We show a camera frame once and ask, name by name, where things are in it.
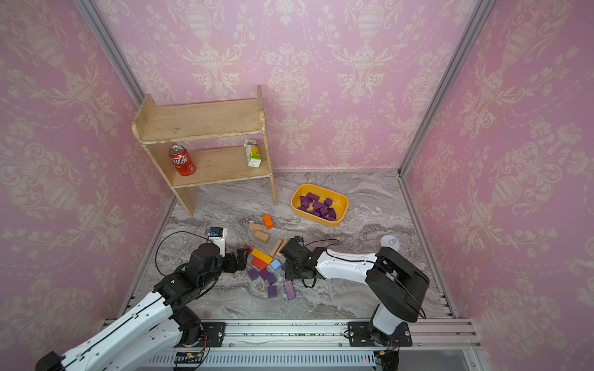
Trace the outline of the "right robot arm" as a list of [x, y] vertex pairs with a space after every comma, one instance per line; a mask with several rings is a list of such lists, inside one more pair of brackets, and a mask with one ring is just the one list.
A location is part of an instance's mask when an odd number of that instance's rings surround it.
[[379, 301], [368, 324], [369, 338], [382, 346], [397, 346], [405, 323], [425, 318], [422, 303], [430, 284], [428, 276], [398, 249], [393, 239], [376, 253], [347, 254], [330, 247], [309, 249], [295, 237], [281, 249], [286, 259], [286, 278], [308, 280], [342, 279], [366, 284]]

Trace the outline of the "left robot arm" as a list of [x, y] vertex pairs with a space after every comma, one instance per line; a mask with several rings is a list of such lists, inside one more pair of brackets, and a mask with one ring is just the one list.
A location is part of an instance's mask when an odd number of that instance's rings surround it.
[[200, 318], [188, 304], [204, 296], [223, 273], [246, 268], [252, 250], [221, 254], [206, 242], [187, 263], [166, 275], [139, 304], [89, 340], [63, 354], [49, 352], [37, 370], [134, 370], [151, 356], [173, 346], [209, 343]]

